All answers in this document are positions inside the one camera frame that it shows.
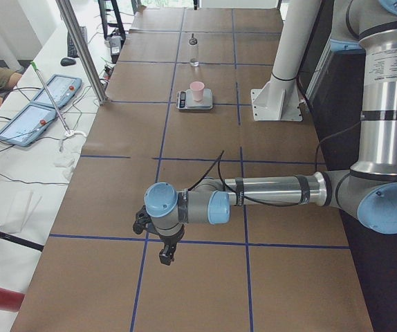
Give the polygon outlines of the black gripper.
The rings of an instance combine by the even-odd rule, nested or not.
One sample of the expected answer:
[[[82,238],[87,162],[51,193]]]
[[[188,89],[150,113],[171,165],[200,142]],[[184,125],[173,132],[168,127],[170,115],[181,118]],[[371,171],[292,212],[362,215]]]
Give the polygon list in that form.
[[[185,228],[180,228],[180,230],[171,235],[163,235],[160,231],[158,231],[158,236],[164,243],[164,247],[158,255],[161,264],[170,266],[171,263],[174,262],[177,243],[183,238],[184,234]]]

